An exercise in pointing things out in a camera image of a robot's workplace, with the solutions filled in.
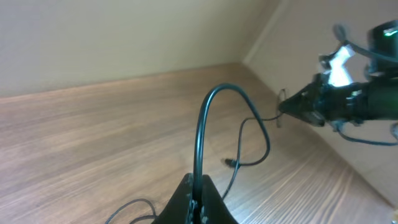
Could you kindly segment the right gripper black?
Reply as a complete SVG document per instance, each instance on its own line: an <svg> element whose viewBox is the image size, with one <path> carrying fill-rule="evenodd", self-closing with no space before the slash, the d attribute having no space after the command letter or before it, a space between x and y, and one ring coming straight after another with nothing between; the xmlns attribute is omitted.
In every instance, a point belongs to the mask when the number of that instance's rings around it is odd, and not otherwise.
<svg viewBox="0 0 398 224"><path fill-rule="evenodd" d="M334 87L327 84L326 78L324 73L314 75L312 84L279 103L279 111L312 126L324 126L332 121L362 124L363 84L354 82Z"/></svg>

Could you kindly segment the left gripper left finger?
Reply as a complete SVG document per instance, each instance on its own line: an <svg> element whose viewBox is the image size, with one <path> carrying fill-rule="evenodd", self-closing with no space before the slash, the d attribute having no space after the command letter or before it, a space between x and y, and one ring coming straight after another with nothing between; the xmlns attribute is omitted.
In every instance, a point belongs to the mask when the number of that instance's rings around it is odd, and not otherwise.
<svg viewBox="0 0 398 224"><path fill-rule="evenodd" d="M193 174L187 173L152 224L188 224L192 219Z"/></svg>

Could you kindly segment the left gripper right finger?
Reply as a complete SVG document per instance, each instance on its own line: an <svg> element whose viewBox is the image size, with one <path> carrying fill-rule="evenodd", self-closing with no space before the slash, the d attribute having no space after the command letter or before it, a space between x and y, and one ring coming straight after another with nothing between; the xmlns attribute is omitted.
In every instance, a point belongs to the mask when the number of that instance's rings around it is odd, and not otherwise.
<svg viewBox="0 0 398 224"><path fill-rule="evenodd" d="M203 176L200 219L202 224L238 224L209 175Z"/></svg>

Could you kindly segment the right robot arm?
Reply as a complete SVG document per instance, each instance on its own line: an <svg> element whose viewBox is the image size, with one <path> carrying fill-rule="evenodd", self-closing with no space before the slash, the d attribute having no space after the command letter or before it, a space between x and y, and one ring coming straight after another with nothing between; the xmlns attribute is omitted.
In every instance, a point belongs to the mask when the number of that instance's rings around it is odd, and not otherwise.
<svg viewBox="0 0 398 224"><path fill-rule="evenodd" d="M279 111L313 126L342 121L363 123L366 120L397 119L397 21L385 22L368 31L368 48L351 41L346 29L336 24L333 33L339 48L348 49L370 59L364 83L334 86L329 79L333 52L321 55L323 73L298 93L279 104Z"/></svg>

